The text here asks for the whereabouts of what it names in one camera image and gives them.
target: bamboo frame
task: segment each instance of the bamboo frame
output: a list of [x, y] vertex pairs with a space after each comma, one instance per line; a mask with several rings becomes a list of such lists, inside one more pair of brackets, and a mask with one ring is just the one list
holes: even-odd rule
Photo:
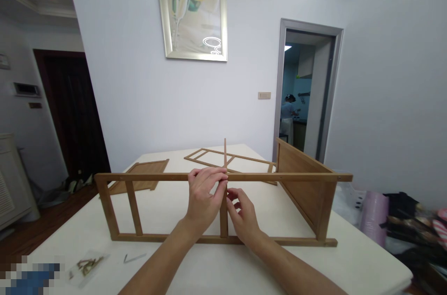
[[[205, 151], [205, 152], [199, 154], [195, 158], [191, 158], [193, 155], [199, 153], [200, 151]], [[269, 169], [267, 170], [268, 173], [271, 173], [272, 169], [273, 169], [273, 166], [276, 166], [275, 162], [266, 161], [266, 160], [259, 160], [259, 159], [255, 159], [255, 158], [249, 158], [249, 157], [244, 157], [244, 156], [237, 155], [237, 154], [226, 153], [226, 145], [225, 145], [225, 152], [214, 151], [214, 150], [210, 150], [208, 148], [201, 148], [201, 149], [199, 149], [199, 150], [197, 150], [197, 151], [195, 151], [195, 152], [185, 156], [184, 159], [189, 160], [189, 161], [193, 161], [193, 162], [196, 162], [196, 163], [199, 163], [201, 165], [209, 166], [209, 167], [219, 167], [218, 165], [214, 165], [214, 164], [211, 164], [211, 163], [208, 163], [208, 162], [197, 160], [198, 158], [200, 158], [201, 156], [207, 154], [208, 152], [217, 153], [217, 154], [224, 154], [224, 156], [226, 156], [226, 155], [231, 156], [229, 161], [224, 159], [224, 164], [223, 164], [223, 167], [225, 167], [227, 169], [227, 171], [230, 172], [230, 173], [240, 173], [240, 172], [238, 172], [238, 171], [236, 171], [234, 169], [229, 169], [228, 168], [228, 164], [230, 162], [232, 162], [234, 160], [234, 158], [245, 159], [245, 160], [262, 162], [262, 163], [265, 163], [265, 164], [269, 164]], [[274, 185], [274, 186], [278, 185], [278, 183], [275, 182], [275, 181], [262, 181], [262, 182], [265, 182], [265, 183], [268, 183], [268, 184], [271, 184], [271, 185]]]
[[[232, 173], [228, 174], [228, 181], [278, 181], [303, 215], [315, 238], [273, 237], [279, 245], [284, 246], [315, 246], [336, 247], [337, 240], [327, 238], [327, 227], [331, 212], [335, 185], [338, 181], [352, 181], [352, 174], [335, 173], [315, 159], [305, 155], [291, 145], [277, 138], [278, 160], [277, 173]], [[226, 141], [224, 143], [224, 166], [227, 161]], [[132, 219], [135, 233], [120, 233], [113, 209], [110, 191], [107, 187], [109, 181], [125, 181], [129, 196]], [[101, 173], [95, 175], [102, 207], [106, 216], [110, 237], [113, 241], [147, 241], [163, 242], [168, 234], [144, 234], [141, 228], [138, 206], [132, 181], [187, 181], [188, 173]], [[204, 235], [197, 243], [202, 244], [243, 244], [238, 237], [228, 235], [228, 213], [226, 207], [226, 194], [220, 208], [220, 235]]]

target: wall switch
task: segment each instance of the wall switch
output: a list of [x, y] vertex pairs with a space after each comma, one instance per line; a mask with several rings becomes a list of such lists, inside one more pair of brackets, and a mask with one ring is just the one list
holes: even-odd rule
[[269, 100], [271, 98], [271, 93], [270, 92], [259, 92], [257, 94], [257, 99], [258, 100]]

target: pixelated area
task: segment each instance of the pixelated area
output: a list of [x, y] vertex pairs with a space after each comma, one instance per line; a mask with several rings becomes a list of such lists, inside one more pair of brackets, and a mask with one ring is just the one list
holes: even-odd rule
[[55, 263], [31, 263], [27, 256], [5, 257], [2, 265], [2, 294], [34, 295], [48, 294], [48, 288], [55, 286], [55, 280], [60, 280], [65, 271], [64, 259], [55, 257]]

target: finger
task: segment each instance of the finger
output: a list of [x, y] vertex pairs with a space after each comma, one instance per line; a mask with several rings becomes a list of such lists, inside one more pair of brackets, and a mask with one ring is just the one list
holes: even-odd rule
[[188, 174], [188, 181], [193, 181], [197, 174], [199, 174], [202, 170], [201, 169], [193, 169], [192, 171], [190, 171], [190, 173]]
[[234, 201], [234, 200], [237, 199], [237, 196], [234, 195], [234, 194], [232, 194], [232, 193], [230, 193], [230, 189], [231, 189], [231, 188], [228, 188], [228, 189], [227, 189], [227, 191], [228, 191], [228, 195], [227, 195], [227, 197], [228, 197], [231, 201]]
[[238, 188], [228, 188], [228, 194], [231, 194], [236, 199], [238, 190], [239, 190]]
[[222, 167], [207, 167], [202, 170], [200, 173], [200, 177], [202, 177], [204, 180], [206, 180], [208, 177], [210, 177], [213, 174], [217, 173], [226, 173], [227, 169]]
[[222, 201], [222, 198], [224, 197], [225, 188], [227, 187], [228, 180], [222, 180], [219, 182], [219, 185], [217, 186], [216, 192], [214, 193], [213, 200], [218, 201], [220, 204]]
[[203, 183], [203, 188], [209, 193], [211, 189], [214, 187], [217, 181], [222, 181], [228, 179], [228, 175], [224, 173], [216, 173], [211, 175], [208, 179]]
[[240, 188], [237, 190], [237, 199], [241, 202], [242, 207], [244, 207], [244, 205], [252, 204], [247, 194]]
[[231, 200], [229, 198], [227, 198], [227, 209], [228, 209], [228, 213], [230, 214], [231, 220], [233, 221], [233, 223], [235, 223], [236, 220], [240, 216], [237, 214], [237, 211], [234, 208], [233, 202], [231, 202]]

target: champagne bottle painting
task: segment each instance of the champagne bottle painting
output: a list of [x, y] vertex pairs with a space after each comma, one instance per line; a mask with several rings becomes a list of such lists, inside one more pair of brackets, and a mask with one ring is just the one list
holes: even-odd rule
[[160, 8], [166, 57], [227, 61], [225, 0], [160, 0]]

